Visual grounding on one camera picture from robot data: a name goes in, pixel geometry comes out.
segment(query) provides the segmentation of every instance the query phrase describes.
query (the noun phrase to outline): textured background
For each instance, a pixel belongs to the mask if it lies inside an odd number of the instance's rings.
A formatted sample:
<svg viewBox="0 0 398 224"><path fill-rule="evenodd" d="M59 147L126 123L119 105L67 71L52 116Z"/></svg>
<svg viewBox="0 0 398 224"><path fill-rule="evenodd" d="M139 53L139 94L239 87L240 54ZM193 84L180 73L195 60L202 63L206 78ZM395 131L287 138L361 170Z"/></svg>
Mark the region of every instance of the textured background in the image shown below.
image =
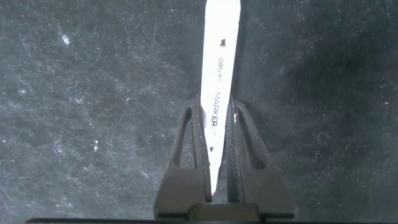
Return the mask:
<svg viewBox="0 0 398 224"><path fill-rule="evenodd" d="M233 95L297 220L398 221L397 11L242 5ZM178 114L200 92L204 13L196 0L0 2L0 223L152 218Z"/></svg>

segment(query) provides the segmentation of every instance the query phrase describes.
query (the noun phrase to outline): white marker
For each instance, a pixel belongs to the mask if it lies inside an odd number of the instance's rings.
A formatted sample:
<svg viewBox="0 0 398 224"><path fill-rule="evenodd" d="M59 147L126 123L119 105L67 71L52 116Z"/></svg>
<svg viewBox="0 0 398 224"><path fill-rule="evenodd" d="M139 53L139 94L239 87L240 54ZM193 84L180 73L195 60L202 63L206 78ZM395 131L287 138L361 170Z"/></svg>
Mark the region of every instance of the white marker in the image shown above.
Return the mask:
<svg viewBox="0 0 398 224"><path fill-rule="evenodd" d="M226 112L231 93L240 0L207 0L201 107L210 162L212 195L216 191L223 155Z"/></svg>

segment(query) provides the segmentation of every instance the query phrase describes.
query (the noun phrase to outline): dust speck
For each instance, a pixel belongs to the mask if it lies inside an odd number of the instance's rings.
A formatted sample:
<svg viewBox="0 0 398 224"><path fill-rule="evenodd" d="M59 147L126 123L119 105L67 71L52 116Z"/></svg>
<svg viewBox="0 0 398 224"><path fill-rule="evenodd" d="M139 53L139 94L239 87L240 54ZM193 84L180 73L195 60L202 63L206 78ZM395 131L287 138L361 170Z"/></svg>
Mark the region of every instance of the dust speck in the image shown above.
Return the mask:
<svg viewBox="0 0 398 224"><path fill-rule="evenodd" d="M68 46L70 44L69 37L65 34L61 35L63 43Z"/></svg>

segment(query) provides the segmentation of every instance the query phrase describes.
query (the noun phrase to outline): black triangle icon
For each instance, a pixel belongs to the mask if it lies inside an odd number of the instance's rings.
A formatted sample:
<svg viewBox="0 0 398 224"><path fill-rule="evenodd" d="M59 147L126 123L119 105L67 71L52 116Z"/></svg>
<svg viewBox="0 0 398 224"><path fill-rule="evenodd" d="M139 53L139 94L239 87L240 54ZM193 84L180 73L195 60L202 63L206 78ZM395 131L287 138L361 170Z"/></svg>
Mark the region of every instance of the black triangle icon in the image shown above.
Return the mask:
<svg viewBox="0 0 398 224"><path fill-rule="evenodd" d="M221 40L220 47L225 47L225 39L222 39L222 40Z"/></svg>

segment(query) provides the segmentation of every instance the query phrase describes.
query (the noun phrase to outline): dark gray surface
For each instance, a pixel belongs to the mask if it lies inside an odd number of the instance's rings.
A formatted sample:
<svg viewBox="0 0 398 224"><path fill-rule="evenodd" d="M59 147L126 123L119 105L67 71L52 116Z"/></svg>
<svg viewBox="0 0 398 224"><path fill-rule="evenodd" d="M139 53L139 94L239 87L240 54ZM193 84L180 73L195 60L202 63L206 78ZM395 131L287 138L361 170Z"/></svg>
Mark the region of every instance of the dark gray surface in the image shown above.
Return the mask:
<svg viewBox="0 0 398 224"><path fill-rule="evenodd" d="M205 1L0 2L0 223L152 218ZM233 95L297 220L398 221L395 1L245 1Z"/></svg>

